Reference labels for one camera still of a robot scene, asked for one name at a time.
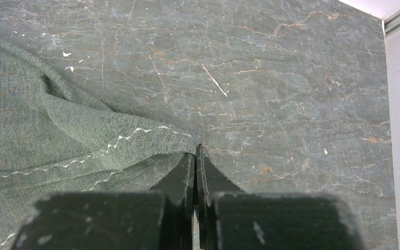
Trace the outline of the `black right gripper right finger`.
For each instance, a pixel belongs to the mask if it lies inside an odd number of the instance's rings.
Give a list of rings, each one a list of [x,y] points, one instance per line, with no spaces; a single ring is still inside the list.
[[[244,191],[213,164],[204,145],[198,145],[195,160],[200,248],[241,249],[244,227],[238,195]]]

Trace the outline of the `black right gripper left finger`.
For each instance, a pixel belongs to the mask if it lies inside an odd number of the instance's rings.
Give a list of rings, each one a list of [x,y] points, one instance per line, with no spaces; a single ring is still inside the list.
[[[184,154],[152,191],[165,195],[159,221],[159,249],[192,249],[194,216],[195,156]]]

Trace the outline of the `grey cloth napkin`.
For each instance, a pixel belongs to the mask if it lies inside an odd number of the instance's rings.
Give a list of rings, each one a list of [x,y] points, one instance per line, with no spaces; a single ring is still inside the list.
[[[191,134],[106,104],[0,40],[0,249],[11,249],[43,194],[116,190],[158,156],[196,146]]]

